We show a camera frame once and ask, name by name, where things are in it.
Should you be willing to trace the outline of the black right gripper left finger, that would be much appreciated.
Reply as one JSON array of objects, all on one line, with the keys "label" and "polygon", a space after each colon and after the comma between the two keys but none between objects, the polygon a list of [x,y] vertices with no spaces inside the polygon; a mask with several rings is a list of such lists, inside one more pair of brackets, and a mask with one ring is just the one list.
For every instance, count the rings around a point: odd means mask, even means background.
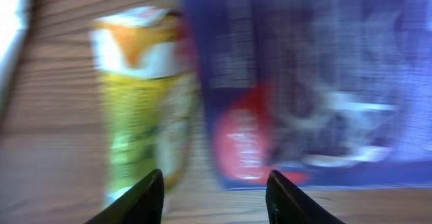
[{"label": "black right gripper left finger", "polygon": [[163,173],[154,169],[85,224],[161,224],[164,197]]}]

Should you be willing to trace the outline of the purple red pad pack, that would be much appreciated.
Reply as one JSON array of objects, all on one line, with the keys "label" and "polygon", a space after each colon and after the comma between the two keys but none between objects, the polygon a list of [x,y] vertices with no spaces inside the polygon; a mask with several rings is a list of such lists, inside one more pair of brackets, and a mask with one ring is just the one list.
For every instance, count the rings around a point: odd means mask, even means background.
[{"label": "purple red pad pack", "polygon": [[431,0],[183,0],[227,190],[431,185]]}]

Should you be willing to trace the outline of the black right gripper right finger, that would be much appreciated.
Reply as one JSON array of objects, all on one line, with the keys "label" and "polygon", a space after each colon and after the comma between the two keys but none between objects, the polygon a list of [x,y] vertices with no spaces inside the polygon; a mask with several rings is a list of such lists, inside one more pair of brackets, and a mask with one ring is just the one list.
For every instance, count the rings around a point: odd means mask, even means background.
[{"label": "black right gripper right finger", "polygon": [[344,224],[277,170],[271,170],[265,195],[270,224]]}]

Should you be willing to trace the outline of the green yellow snack pack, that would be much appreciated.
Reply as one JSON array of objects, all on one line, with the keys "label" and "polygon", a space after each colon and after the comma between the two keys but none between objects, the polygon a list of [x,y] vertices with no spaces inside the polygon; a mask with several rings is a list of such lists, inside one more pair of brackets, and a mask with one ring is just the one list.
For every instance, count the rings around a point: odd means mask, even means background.
[{"label": "green yellow snack pack", "polygon": [[188,164],[198,91],[181,15],[128,9],[95,19],[90,39],[109,138],[106,204],[154,169],[172,192]]}]

